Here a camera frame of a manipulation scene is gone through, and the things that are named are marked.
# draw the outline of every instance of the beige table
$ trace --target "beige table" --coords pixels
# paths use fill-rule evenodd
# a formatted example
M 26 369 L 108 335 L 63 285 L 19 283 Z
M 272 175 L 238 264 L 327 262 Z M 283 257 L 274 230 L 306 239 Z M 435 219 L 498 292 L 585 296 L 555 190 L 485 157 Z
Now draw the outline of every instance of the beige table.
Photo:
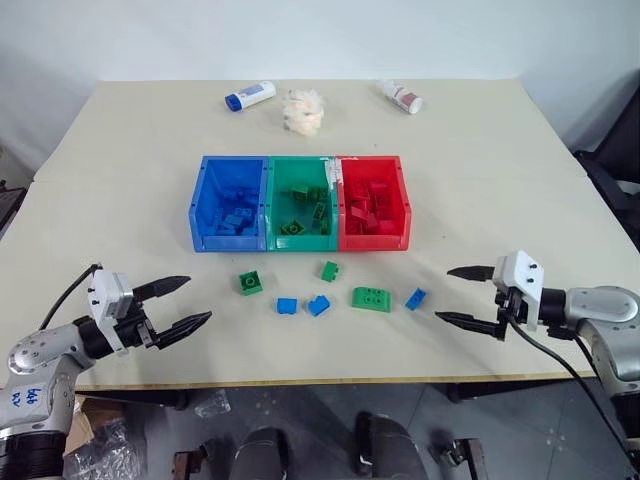
M 409 117 L 368 82 L 287 81 L 327 97 L 316 138 L 281 127 L 279 102 L 240 114 L 222 103 L 246 82 L 104 83 L 36 176 L 0 242 L 0 304 L 8 351 L 34 330 L 92 261 L 132 284 L 170 275 L 193 280 L 149 301 L 159 329 L 213 310 L 197 334 L 166 351 L 107 358 L 81 388 L 335 381 L 473 381 L 565 376 L 513 332 L 507 341 L 445 324 L 435 310 L 495 318 L 490 284 L 447 277 L 517 248 L 546 269 L 547 286 L 616 284 L 640 291 L 640 256 L 520 85 L 514 81 L 407 81 L 427 108 Z M 399 154 L 413 207 L 408 252 L 196 254 L 187 220 L 203 154 Z M 326 260 L 339 280 L 318 278 Z M 237 275 L 257 269 L 264 292 L 243 297 Z M 352 309 L 359 285 L 389 289 L 391 314 Z M 420 286 L 419 311 L 404 307 Z M 275 312 L 278 296 L 326 294 L 312 318 Z M 54 324 L 87 313 L 77 292 Z M 538 338 L 580 370 L 569 342 Z M 6 380 L 6 372 L 0 381 Z

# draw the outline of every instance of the green bin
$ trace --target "green bin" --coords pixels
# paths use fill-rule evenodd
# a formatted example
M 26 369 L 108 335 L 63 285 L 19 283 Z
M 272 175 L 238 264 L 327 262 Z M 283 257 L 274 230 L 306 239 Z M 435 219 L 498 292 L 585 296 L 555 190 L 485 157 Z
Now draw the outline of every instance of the green bin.
M 329 184 L 326 168 L 332 161 L 333 157 L 269 157 L 267 250 L 338 250 L 338 192 Z

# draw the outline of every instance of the plastic storage bin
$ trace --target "plastic storage bin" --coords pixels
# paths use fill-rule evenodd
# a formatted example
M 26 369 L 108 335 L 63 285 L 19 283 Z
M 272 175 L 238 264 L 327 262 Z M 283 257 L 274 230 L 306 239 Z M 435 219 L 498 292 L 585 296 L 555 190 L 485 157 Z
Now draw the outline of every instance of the plastic storage bin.
M 268 157 L 203 157 L 189 208 L 196 252 L 264 251 Z
M 337 157 L 341 251 L 406 250 L 411 206 L 398 157 Z
M 338 194 L 325 164 L 333 157 L 269 157 L 267 249 L 338 249 Z

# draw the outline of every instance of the white bottle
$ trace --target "white bottle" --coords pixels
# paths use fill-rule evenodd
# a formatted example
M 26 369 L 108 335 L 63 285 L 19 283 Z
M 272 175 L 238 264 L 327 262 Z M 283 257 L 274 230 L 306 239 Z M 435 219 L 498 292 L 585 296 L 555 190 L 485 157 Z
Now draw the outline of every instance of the white bottle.
M 260 82 L 224 97 L 227 107 L 232 112 L 244 110 L 251 105 L 271 98 L 276 94 L 276 87 L 271 82 Z
M 405 112 L 413 115 L 422 108 L 423 100 L 393 80 L 378 80 L 378 89 Z

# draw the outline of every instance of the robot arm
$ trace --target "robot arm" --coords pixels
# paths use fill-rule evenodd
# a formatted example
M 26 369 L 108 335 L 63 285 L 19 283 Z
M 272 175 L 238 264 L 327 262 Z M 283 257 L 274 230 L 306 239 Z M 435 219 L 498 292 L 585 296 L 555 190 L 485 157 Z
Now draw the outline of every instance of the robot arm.
M 9 353 L 9 379 L 0 392 L 0 480 L 62 479 L 76 378 L 96 360 L 129 347 L 159 349 L 189 336 L 211 312 L 192 315 L 156 333 L 142 302 L 170 293 L 189 277 L 168 277 L 131 289 L 119 273 L 98 270 L 88 289 L 93 318 L 39 330 Z
M 626 449 L 640 469 L 640 297 L 620 287 L 543 288 L 542 266 L 523 251 L 500 257 L 496 267 L 460 267 L 448 272 L 466 280 L 491 279 L 498 288 L 498 321 L 458 312 L 436 312 L 465 330 L 504 340 L 509 323 L 529 330 L 547 327 L 551 337 L 584 338 L 593 368 L 611 397 L 627 436 Z

